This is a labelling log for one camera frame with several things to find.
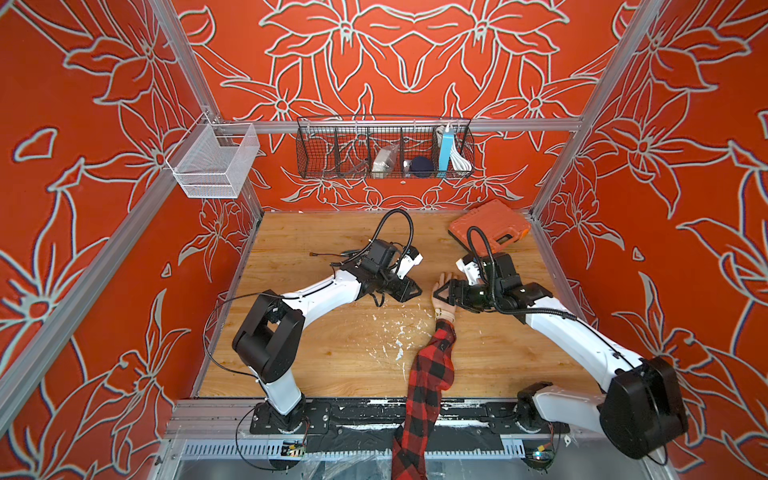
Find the red black plaid sleeve arm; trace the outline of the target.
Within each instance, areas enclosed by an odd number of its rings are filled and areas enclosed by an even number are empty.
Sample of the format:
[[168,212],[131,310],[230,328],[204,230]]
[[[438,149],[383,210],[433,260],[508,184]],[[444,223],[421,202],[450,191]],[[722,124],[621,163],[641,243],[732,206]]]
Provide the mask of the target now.
[[442,395],[453,385],[453,323],[436,321],[435,332],[416,355],[408,376],[405,418],[393,435],[391,478],[426,479],[425,454],[441,412]]

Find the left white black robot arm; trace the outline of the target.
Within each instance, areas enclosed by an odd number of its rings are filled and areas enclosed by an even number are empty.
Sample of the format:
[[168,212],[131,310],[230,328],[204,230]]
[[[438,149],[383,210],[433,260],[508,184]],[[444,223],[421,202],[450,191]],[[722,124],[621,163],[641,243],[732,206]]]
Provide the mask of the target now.
[[341,254],[331,264],[329,277],[291,293],[265,290],[256,295],[232,349],[255,375],[275,413],[291,417],[300,411],[304,395],[292,366],[306,327],[367,296],[382,306],[388,298],[403,304],[422,294],[409,277],[423,261],[414,237],[410,214],[401,208],[390,210],[364,247]]

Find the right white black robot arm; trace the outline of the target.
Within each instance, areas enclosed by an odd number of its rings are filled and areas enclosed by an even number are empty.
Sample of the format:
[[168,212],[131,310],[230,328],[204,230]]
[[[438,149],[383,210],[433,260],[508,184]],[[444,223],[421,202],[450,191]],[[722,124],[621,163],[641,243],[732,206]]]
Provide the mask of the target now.
[[622,454],[641,459],[689,430],[673,366],[644,358],[569,311],[538,283],[524,283],[511,256],[475,246],[458,261],[463,276],[442,282],[434,299],[472,313],[511,316],[547,337],[597,383],[590,395],[539,382],[517,394],[514,418],[536,432],[563,423],[603,434]]

